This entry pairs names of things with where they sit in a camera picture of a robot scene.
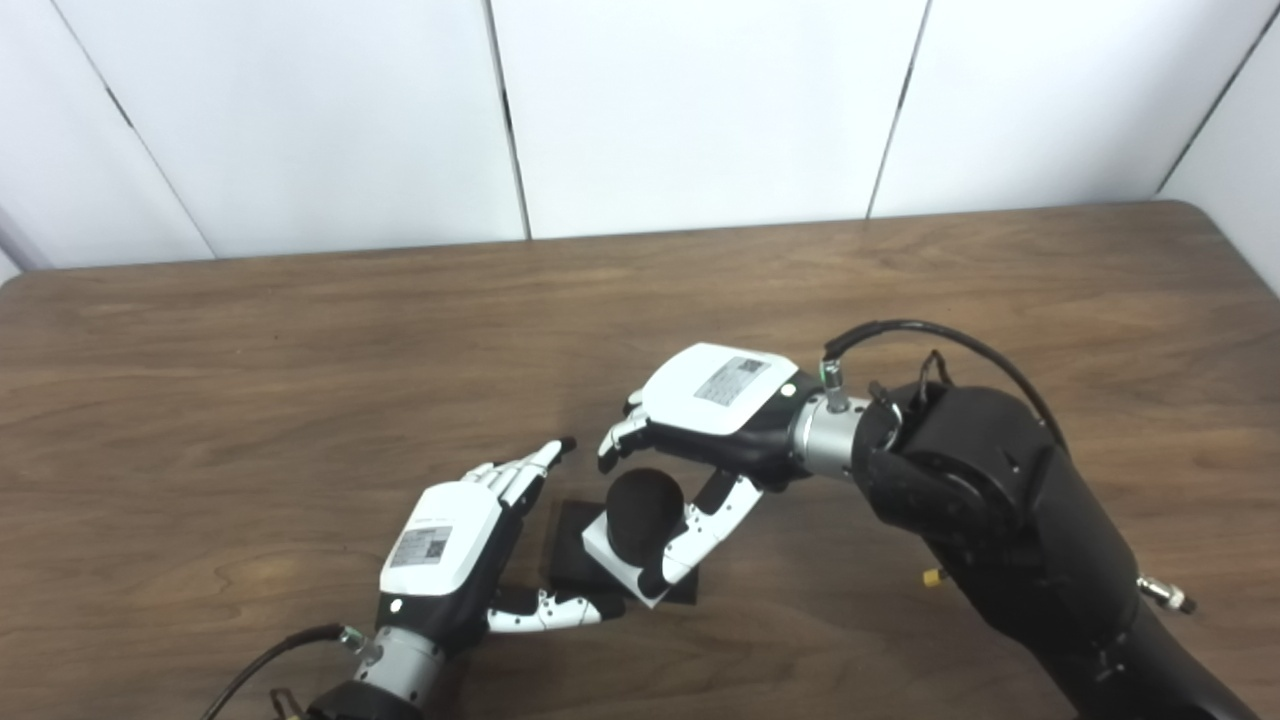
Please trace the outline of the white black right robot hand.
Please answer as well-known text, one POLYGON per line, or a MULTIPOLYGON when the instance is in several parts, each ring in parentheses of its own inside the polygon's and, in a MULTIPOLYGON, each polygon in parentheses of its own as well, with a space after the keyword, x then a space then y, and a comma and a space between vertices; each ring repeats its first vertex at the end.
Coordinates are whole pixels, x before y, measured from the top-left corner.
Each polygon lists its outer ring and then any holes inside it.
POLYGON ((777 355, 695 343, 668 359, 623 404, 596 461, 612 471, 653 450, 713 470, 695 500, 660 523, 655 551, 611 568, 653 609, 730 538, 768 493, 809 477, 804 441, 827 409, 819 379, 777 355))

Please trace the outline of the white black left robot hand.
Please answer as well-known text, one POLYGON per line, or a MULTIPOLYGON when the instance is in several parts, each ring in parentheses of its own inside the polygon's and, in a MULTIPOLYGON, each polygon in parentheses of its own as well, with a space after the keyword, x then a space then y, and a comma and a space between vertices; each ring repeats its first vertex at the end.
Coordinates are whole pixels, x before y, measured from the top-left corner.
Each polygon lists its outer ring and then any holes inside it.
POLYGON ((620 594, 504 587, 525 519, 572 452, 552 439, 506 462, 484 462, 419 497, 379 574, 375 630, 407 632, 454 656, 485 635, 530 634, 621 619, 620 594))

